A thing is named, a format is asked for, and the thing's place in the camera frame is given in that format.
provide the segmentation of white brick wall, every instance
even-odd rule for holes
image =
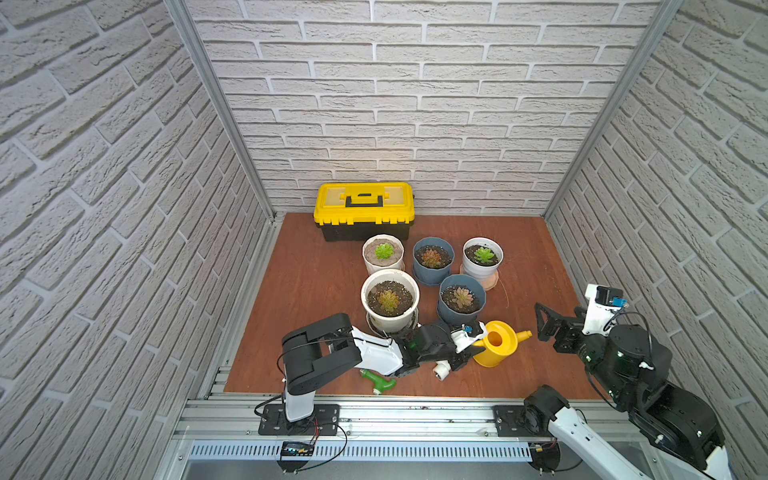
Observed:
[[[262,210],[162,2],[0,34],[0,478],[153,475]]]
[[[188,5],[276,209],[312,211],[329,180],[409,180],[420,213],[523,215],[543,212],[656,7]]]
[[[687,0],[550,222],[580,293],[620,286],[672,349],[739,478],[768,475],[766,22]]]

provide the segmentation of white flower pot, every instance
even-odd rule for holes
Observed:
[[[366,254],[365,254],[366,247],[368,245],[370,245],[371,243],[377,241],[377,240],[388,240],[388,241],[394,243],[395,245],[400,245],[400,250],[402,251],[402,253],[400,254],[400,258],[396,262],[394,262],[392,265],[390,265],[390,266],[378,266],[378,265],[374,265],[373,263],[370,263],[366,259]],[[402,258],[405,256],[405,251],[406,251],[406,249],[404,249],[402,247],[402,242],[400,242],[400,240],[398,240],[396,237],[393,237],[392,235],[376,235],[374,237],[370,237],[362,245],[362,261],[364,261],[366,263],[366,269],[368,270],[368,274],[369,275],[371,273],[378,272],[379,270],[384,270],[386,268],[393,268],[395,270],[402,270],[406,266],[405,262],[403,262],[403,260],[402,260]]]
[[[368,306],[368,292],[370,292],[374,286],[388,280],[400,283],[413,296],[413,305],[400,316],[381,316],[371,310],[371,307]],[[371,273],[366,279],[360,290],[360,299],[362,300],[363,308],[365,308],[366,312],[371,316],[372,321],[376,323],[377,328],[380,328],[383,332],[394,333],[400,331],[411,321],[411,315],[413,315],[414,310],[416,310],[416,307],[419,305],[419,285],[412,276],[402,270],[385,268],[384,270]]]
[[[468,247],[472,247],[473,245],[480,245],[481,247],[486,247],[493,250],[493,253],[495,253],[496,256],[498,257],[498,263],[491,266],[482,266],[471,261],[469,258],[467,258],[467,254],[465,251],[467,250]],[[467,242],[464,244],[464,247],[462,248],[462,266],[464,267],[464,273],[471,276],[477,281],[485,280],[489,276],[493,275],[493,273],[496,271],[498,266],[502,264],[503,259],[504,259],[504,251],[502,250],[502,248],[498,245],[498,243],[488,238],[484,238],[484,237],[470,238],[469,240],[467,240]]]

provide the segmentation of toolbox handle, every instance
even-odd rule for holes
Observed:
[[[365,197],[366,194],[360,194],[358,197]],[[344,207],[350,208],[350,207],[383,207],[384,206],[384,197],[379,195],[378,200],[374,203],[370,204],[353,204],[352,203],[352,197],[347,197],[346,202],[344,204]]]

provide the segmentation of black toolbox bottom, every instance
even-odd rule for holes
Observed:
[[[326,242],[365,241],[374,235],[392,235],[401,241],[408,240],[411,223],[358,222],[353,225],[317,225],[323,231]]]

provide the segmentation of wooden floor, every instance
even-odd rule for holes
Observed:
[[[417,216],[406,241],[406,271],[411,273],[412,248],[423,237],[441,237],[458,259],[472,237],[487,237],[504,249],[498,268],[501,282],[488,292],[480,320],[498,319],[515,331],[531,330],[518,351],[501,365],[486,369],[474,360],[444,381],[432,374],[434,364],[397,380],[393,395],[524,398],[542,384],[555,387],[569,399],[596,399],[576,356],[558,354],[552,340],[536,339],[534,304],[561,313],[577,305],[568,274],[544,221],[533,217],[426,217]],[[300,328],[338,312],[349,314],[353,325],[371,333],[360,302],[360,288],[367,278],[362,242],[327,243],[311,214],[288,214],[225,387],[226,392],[274,393],[283,389],[275,359],[280,340]],[[421,286],[419,322],[437,319],[438,287]],[[323,387],[319,393],[370,395],[372,383],[354,369]]]

